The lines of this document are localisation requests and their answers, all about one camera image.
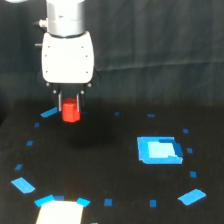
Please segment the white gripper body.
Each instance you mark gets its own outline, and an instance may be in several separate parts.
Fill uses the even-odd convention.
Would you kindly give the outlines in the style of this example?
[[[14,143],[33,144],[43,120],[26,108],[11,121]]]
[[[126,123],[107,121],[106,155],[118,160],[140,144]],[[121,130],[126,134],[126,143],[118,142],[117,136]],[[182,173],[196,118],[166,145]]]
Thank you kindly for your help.
[[[53,84],[87,84],[94,73],[94,49],[90,33],[75,38],[44,34],[42,76]]]

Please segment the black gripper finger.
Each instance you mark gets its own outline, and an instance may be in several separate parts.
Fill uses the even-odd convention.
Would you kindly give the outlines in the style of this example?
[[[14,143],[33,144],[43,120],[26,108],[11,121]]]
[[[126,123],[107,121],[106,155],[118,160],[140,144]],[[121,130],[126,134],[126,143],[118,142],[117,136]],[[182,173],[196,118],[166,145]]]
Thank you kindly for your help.
[[[76,99],[77,99],[77,110],[79,112],[82,111],[82,107],[84,105],[84,97],[85,97],[85,91],[81,90],[78,92]]]
[[[57,101],[57,108],[58,111],[61,112],[62,111],[62,90],[59,88],[57,88],[56,90],[54,90],[54,94],[56,96],[56,101]]]

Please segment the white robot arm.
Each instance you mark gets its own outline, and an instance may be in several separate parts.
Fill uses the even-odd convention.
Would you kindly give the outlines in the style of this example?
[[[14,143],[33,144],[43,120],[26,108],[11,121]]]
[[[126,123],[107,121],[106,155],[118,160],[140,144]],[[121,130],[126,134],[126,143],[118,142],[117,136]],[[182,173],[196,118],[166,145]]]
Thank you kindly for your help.
[[[45,0],[46,18],[35,25],[46,29],[41,49],[41,75],[52,86],[58,111],[62,111],[62,84],[82,84],[76,94],[77,110],[85,107],[86,87],[95,70],[94,47],[85,26],[85,0]]]

